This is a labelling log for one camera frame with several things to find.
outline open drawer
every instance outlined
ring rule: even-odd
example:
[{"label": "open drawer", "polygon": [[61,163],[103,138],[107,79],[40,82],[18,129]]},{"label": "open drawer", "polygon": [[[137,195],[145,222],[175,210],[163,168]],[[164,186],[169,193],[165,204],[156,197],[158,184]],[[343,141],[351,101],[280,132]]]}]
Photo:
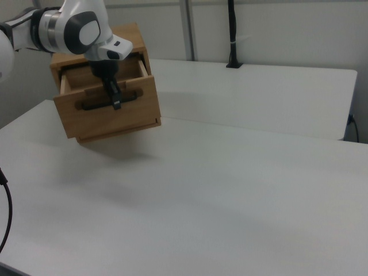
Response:
[{"label": "open drawer", "polygon": [[141,56],[119,62],[115,77],[123,98],[119,110],[104,105],[110,99],[88,64],[63,69],[60,95],[54,102],[68,138],[85,143],[160,125],[155,80]]}]

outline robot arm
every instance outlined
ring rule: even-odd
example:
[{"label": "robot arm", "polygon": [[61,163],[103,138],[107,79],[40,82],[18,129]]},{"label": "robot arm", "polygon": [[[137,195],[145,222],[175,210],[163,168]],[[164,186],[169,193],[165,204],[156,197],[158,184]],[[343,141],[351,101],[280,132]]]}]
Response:
[{"label": "robot arm", "polygon": [[26,9],[1,23],[0,82],[13,68],[14,51],[24,48],[84,54],[93,74],[102,79],[114,108],[120,108],[121,93],[114,75],[117,61],[130,54],[133,44],[113,35],[103,0],[65,0],[61,8]]}]

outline white table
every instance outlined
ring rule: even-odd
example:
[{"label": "white table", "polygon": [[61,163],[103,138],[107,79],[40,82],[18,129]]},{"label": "white table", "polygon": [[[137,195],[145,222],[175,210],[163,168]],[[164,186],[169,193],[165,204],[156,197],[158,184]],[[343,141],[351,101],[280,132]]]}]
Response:
[{"label": "white table", "polygon": [[364,144],[163,118],[81,146],[45,101],[0,149],[0,262],[31,276],[368,271]]},{"label": "white table", "polygon": [[162,115],[340,140],[357,72],[151,60]]}]

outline drawer handle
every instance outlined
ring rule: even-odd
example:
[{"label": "drawer handle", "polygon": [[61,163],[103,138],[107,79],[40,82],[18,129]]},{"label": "drawer handle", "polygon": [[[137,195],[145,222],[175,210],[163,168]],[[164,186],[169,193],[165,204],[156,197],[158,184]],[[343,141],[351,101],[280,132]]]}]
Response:
[{"label": "drawer handle", "polygon": [[[136,99],[138,99],[138,94],[137,92],[134,92],[133,96],[131,96],[130,98],[122,99],[120,103],[122,104],[124,102],[132,102],[132,101],[135,101]],[[82,109],[85,111],[89,111],[89,110],[94,110],[94,109],[99,109],[99,108],[105,108],[107,106],[114,106],[114,105],[111,102],[98,103],[96,105],[82,104]]]}]

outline wooden cabinet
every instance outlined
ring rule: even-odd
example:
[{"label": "wooden cabinet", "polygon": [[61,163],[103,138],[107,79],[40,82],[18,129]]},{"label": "wooden cabinet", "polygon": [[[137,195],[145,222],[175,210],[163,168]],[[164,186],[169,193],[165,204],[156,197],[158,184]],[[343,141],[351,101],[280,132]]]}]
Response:
[{"label": "wooden cabinet", "polygon": [[54,98],[68,138],[86,143],[161,125],[159,101],[147,49],[137,24],[112,28],[113,33],[133,42],[132,53],[119,62],[117,83],[124,102],[121,109],[95,108],[109,97],[101,79],[95,77],[83,55],[56,53],[51,71],[60,94]]}]

